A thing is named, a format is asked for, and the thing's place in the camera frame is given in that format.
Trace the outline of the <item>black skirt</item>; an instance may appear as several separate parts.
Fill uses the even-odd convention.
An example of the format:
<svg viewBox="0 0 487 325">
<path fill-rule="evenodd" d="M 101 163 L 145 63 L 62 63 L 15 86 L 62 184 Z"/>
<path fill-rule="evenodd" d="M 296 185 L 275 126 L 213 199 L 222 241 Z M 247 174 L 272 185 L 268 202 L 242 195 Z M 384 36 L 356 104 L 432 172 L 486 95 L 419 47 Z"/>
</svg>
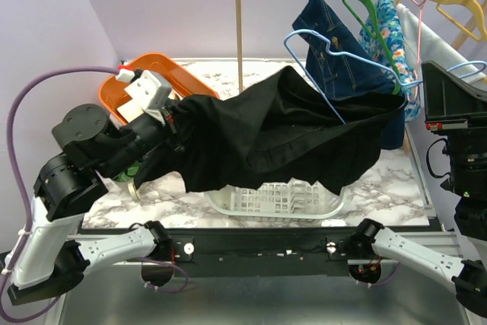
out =
<svg viewBox="0 0 487 325">
<path fill-rule="evenodd" d="M 297 179 L 339 194 L 375 165 L 382 132 L 405 104 L 402 95 L 374 92 L 326 102 L 287 66 L 236 97 L 194 94 L 172 103 L 183 150 L 160 145 L 134 183 L 175 171 L 189 192 Z"/>
</svg>

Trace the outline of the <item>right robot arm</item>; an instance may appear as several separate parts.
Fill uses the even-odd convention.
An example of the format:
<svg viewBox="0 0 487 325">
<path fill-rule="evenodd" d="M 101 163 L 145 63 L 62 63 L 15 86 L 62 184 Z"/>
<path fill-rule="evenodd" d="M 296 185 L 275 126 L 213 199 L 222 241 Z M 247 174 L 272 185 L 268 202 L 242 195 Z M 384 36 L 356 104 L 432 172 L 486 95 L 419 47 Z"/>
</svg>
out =
<svg viewBox="0 0 487 325">
<path fill-rule="evenodd" d="M 425 127 L 444 143 L 450 169 L 441 188 L 459 196 L 454 221 L 476 260 L 448 255 L 366 218 L 340 246 L 343 255 L 394 260 L 443 285 L 468 311 L 486 316 L 486 92 L 437 62 L 422 65 Z"/>
</svg>

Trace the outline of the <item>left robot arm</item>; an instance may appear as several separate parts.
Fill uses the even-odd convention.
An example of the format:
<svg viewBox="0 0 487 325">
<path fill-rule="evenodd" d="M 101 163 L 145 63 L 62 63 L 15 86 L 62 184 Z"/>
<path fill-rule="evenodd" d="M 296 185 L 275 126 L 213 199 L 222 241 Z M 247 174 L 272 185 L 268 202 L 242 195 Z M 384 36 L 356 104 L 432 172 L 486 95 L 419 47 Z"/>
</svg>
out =
<svg viewBox="0 0 487 325">
<path fill-rule="evenodd" d="M 176 126 L 168 107 L 116 128 L 95 104 L 70 110 L 52 134 L 62 153 L 46 162 L 33 185 L 33 222 L 27 242 L 12 264 L 7 293 L 13 305 L 56 298 L 79 285 L 89 273 L 114 263 L 147 258 L 172 260 L 172 240 L 163 225 L 148 221 L 111 239 L 81 243 L 68 236 L 113 179 L 156 147 L 176 149 Z"/>
</svg>

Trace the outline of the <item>yellow plastic hanger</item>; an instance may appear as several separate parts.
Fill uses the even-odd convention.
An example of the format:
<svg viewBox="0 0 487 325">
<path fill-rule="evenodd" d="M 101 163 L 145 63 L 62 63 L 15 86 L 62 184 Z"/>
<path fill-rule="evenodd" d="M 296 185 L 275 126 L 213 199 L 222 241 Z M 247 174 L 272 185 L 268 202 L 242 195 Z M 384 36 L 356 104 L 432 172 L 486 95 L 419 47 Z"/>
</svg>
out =
<svg viewBox="0 0 487 325">
<path fill-rule="evenodd" d="M 478 0 L 425 0 L 434 2 L 436 4 L 436 10 L 448 19 L 453 25 L 458 27 L 466 36 L 474 39 L 476 42 L 486 41 L 486 25 L 485 16 L 486 12 L 483 10 L 483 6 Z M 456 18 L 449 15 L 441 6 L 442 5 L 459 5 L 468 10 L 473 19 L 473 25 L 479 30 L 477 36 L 472 30 L 468 30 L 466 25 L 461 24 Z"/>
</svg>

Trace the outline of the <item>white square plate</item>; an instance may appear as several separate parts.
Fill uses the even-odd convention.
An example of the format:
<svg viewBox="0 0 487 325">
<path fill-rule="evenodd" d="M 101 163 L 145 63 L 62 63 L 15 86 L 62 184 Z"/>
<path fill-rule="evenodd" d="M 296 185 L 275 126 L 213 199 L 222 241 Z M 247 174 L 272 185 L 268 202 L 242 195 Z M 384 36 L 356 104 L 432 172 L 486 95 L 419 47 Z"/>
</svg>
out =
<svg viewBox="0 0 487 325">
<path fill-rule="evenodd" d="M 114 89 L 111 92 L 107 92 L 107 102 L 111 102 L 112 114 L 118 116 L 118 119 L 127 124 L 141 116 L 144 112 L 138 106 L 138 104 L 126 93 L 125 88 L 129 84 L 118 83 L 115 84 Z M 174 88 L 167 99 L 169 100 L 182 100 L 185 97 L 192 95 L 188 90 L 181 88 Z"/>
</svg>

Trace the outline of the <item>light grey cloth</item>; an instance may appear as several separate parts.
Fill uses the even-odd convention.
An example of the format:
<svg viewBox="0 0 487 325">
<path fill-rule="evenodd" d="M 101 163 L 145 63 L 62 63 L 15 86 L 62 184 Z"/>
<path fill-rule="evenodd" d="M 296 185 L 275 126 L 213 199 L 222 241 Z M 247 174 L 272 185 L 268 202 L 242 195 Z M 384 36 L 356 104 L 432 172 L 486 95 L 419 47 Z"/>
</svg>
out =
<svg viewBox="0 0 487 325">
<path fill-rule="evenodd" d="M 396 12 L 403 32 L 406 62 L 420 80 L 422 62 L 434 61 L 444 69 L 467 62 L 425 23 L 419 24 L 419 19 L 405 5 L 398 4 Z"/>
</svg>

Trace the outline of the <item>green floral mug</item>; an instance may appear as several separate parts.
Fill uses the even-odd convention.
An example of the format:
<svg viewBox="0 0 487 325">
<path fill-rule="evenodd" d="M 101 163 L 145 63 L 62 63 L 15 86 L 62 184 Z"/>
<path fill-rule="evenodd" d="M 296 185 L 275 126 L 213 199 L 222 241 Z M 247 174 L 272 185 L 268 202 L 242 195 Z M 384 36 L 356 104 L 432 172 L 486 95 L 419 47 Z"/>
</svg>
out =
<svg viewBox="0 0 487 325">
<path fill-rule="evenodd" d="M 123 188 L 135 202 L 141 200 L 138 188 L 135 186 L 134 178 L 138 173 L 141 166 L 140 161 L 136 161 L 134 164 L 127 167 L 124 171 L 113 178 L 113 181 L 121 188 Z"/>
</svg>

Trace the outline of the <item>orange plastic bin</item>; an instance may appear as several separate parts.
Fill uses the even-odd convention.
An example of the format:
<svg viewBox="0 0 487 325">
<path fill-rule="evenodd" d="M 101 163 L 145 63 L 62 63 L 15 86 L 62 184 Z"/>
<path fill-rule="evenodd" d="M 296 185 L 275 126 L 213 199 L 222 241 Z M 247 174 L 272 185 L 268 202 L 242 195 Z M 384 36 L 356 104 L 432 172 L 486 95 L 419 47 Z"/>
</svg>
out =
<svg viewBox="0 0 487 325">
<path fill-rule="evenodd" d="M 178 65 L 171 58 L 161 53 L 147 53 L 132 60 L 128 69 L 147 69 L 165 77 L 171 84 L 179 99 L 192 94 L 208 95 L 220 98 L 218 93 L 201 82 L 196 76 Z M 128 103 L 131 97 L 125 92 L 126 84 L 109 77 L 101 86 L 98 97 L 105 109 L 110 113 L 111 120 L 119 127 L 127 124 L 127 120 L 117 110 Z"/>
</svg>

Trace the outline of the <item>blue floral garment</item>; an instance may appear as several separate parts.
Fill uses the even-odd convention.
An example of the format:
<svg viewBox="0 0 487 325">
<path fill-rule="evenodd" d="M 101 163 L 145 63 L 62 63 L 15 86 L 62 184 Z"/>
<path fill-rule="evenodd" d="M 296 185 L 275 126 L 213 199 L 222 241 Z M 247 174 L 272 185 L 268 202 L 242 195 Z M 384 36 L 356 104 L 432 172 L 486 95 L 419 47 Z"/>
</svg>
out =
<svg viewBox="0 0 487 325">
<path fill-rule="evenodd" d="M 383 37 L 387 49 L 392 56 L 393 64 L 399 71 L 399 78 L 402 83 L 410 83 L 417 80 L 414 68 L 408 65 L 405 53 L 405 41 L 398 11 L 394 0 L 377 0 L 377 26 Z M 392 68 L 386 51 L 378 39 L 374 39 L 368 32 L 373 30 L 372 21 L 368 18 L 358 34 L 358 42 L 365 52 L 372 58 L 386 67 Z M 405 90 L 408 97 L 408 104 L 405 108 L 405 121 L 411 122 L 419 116 L 421 109 L 420 96 L 418 88 L 409 88 Z"/>
</svg>

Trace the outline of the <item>blue denim shorts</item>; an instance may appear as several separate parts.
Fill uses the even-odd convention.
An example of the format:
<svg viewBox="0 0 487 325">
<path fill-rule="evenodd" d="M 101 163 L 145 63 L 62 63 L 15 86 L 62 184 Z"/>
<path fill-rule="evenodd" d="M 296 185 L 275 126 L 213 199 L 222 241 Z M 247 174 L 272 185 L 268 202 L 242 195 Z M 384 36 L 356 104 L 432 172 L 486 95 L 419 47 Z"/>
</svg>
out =
<svg viewBox="0 0 487 325">
<path fill-rule="evenodd" d="M 331 40 L 332 51 L 346 51 L 371 60 L 351 31 L 324 0 L 308 0 L 293 22 L 292 29 L 315 30 Z M 323 41 L 311 35 L 300 36 L 308 44 L 306 70 L 311 73 L 343 119 L 354 119 L 344 110 L 342 102 L 345 99 L 361 97 L 371 92 L 393 92 L 395 80 L 390 72 L 349 57 L 330 56 L 325 51 L 326 44 Z"/>
</svg>

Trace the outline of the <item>white plastic laundry basket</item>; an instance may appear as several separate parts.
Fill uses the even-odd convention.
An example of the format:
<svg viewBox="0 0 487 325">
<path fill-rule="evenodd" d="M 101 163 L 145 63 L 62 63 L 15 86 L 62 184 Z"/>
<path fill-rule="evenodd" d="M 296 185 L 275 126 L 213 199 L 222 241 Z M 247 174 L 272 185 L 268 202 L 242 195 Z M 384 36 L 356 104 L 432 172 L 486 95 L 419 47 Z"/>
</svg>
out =
<svg viewBox="0 0 487 325">
<path fill-rule="evenodd" d="M 320 183 L 292 179 L 288 183 L 264 183 L 252 190 L 226 186 L 204 193 L 217 212 L 244 221 L 322 221 L 337 215 L 349 195 L 343 188 L 336 195 Z"/>
</svg>

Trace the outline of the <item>black mounting base bar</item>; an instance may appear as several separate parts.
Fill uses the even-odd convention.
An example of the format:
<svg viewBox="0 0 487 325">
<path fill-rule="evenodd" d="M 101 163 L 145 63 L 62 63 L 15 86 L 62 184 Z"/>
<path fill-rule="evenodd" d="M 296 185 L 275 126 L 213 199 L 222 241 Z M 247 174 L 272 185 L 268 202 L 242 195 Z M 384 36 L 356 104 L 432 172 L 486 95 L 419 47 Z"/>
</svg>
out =
<svg viewBox="0 0 487 325">
<path fill-rule="evenodd" d="M 194 228 L 169 229 L 169 244 L 148 255 L 175 259 L 190 278 L 265 276 L 347 276 L 349 260 L 364 256 L 334 254 L 355 228 Z"/>
</svg>

